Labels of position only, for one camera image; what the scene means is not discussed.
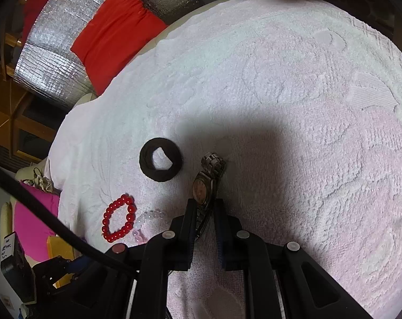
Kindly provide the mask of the silver insulation foil sheet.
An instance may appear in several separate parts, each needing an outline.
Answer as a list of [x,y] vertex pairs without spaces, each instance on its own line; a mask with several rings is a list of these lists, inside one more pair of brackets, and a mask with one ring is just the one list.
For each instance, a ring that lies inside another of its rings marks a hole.
[[[48,0],[27,36],[14,80],[63,110],[92,93],[89,77],[71,46],[104,1]],[[167,24],[200,6],[199,0],[142,2]]]

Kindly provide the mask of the black hair scrunchie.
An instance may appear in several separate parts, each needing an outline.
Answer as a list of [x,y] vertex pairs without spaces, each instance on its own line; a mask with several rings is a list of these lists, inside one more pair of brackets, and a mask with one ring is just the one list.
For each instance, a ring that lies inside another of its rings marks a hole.
[[155,182],[167,182],[182,169],[183,159],[177,145],[169,139],[155,137],[147,141],[139,154],[142,173]]

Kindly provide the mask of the red cushion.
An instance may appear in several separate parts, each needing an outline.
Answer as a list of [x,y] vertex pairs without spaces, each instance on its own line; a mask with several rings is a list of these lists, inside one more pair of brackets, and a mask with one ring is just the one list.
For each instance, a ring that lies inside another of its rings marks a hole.
[[142,0],[105,0],[80,32],[71,51],[101,95],[111,81],[167,24]]

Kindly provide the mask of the patterned crumpled cloth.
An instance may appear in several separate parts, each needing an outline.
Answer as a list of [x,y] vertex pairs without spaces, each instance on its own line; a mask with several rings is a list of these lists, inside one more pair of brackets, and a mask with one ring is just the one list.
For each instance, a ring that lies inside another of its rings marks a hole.
[[54,192],[54,187],[53,187],[53,183],[52,181],[45,177],[42,174],[42,171],[35,167],[33,169],[33,177],[32,179],[24,179],[22,180],[22,183],[31,186],[31,187],[35,187],[36,189],[39,189],[43,192],[47,192],[47,193],[53,193]]

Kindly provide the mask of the white textured towel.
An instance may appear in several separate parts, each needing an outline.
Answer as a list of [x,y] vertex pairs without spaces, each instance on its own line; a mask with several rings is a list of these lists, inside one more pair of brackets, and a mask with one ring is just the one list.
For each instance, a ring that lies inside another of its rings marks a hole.
[[[143,145],[182,169],[146,177]],[[402,53],[321,0],[229,0],[135,57],[70,111],[45,170],[59,219],[101,251],[121,194],[150,238],[183,214],[201,158],[227,163],[219,197],[249,231],[295,241],[374,318],[402,310]]]

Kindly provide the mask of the wooden chair frame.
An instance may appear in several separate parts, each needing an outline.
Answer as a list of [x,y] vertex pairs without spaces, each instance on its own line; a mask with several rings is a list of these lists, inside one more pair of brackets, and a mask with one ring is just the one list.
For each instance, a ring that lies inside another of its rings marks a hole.
[[0,19],[0,64],[4,81],[15,75],[15,67],[20,57],[22,47],[22,30],[14,31],[12,24],[16,9],[24,7],[27,0],[11,0],[2,10]]

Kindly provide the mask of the magenta cushion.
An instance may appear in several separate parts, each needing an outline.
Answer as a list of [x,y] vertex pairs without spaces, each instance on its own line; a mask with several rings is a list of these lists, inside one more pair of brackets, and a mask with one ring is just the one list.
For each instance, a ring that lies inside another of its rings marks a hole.
[[[58,195],[44,192],[24,182],[20,182],[20,184],[38,199],[50,213],[58,216]],[[54,236],[55,233],[19,201],[15,204],[13,224],[25,255],[37,262],[48,260],[47,239],[49,236]]]

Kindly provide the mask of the metal wristwatch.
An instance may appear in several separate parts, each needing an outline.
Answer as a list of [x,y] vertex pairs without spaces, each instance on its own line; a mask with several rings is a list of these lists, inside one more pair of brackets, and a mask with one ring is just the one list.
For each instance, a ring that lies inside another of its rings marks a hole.
[[225,172],[226,162],[215,152],[206,153],[201,159],[202,170],[192,183],[192,198],[197,202],[197,224],[195,238],[204,233],[213,211],[220,180]]

